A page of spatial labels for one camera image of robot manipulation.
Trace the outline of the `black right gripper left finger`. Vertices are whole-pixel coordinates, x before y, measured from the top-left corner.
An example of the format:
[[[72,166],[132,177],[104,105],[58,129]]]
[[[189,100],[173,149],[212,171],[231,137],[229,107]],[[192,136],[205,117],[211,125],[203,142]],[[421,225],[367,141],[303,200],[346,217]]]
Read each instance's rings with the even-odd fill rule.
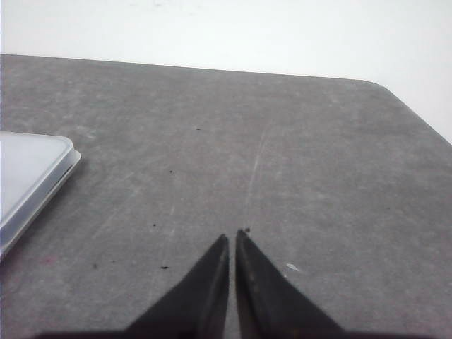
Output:
[[[220,235],[184,278],[127,329],[132,338],[222,338],[229,296],[229,242]]]

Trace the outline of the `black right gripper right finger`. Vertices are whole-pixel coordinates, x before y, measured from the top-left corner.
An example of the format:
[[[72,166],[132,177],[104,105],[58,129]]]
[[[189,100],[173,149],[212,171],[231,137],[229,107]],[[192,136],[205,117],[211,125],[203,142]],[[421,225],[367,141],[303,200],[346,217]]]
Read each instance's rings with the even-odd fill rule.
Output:
[[[244,230],[236,236],[235,269],[243,338],[334,338],[346,334],[283,276]]]

